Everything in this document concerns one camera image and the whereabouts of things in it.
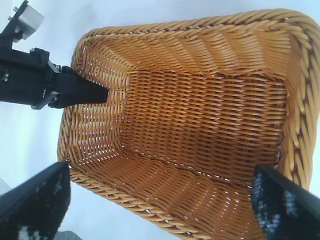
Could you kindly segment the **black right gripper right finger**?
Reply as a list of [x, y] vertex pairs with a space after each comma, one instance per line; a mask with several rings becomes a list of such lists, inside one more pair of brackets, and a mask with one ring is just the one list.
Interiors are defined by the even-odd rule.
[[320, 238], [320, 198], [270, 166], [254, 169], [251, 205], [268, 240]]

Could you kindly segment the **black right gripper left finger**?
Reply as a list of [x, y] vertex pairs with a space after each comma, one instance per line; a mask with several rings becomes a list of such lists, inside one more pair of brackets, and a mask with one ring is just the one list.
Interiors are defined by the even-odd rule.
[[70, 171], [56, 162], [0, 197], [2, 240], [52, 240], [71, 202]]

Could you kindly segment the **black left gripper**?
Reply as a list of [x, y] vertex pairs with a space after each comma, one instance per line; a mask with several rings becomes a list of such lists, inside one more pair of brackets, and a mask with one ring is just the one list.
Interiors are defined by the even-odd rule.
[[0, 100], [40, 110], [81, 104], [102, 104], [109, 90], [80, 76], [72, 68], [56, 65], [40, 48], [30, 52], [0, 48]]

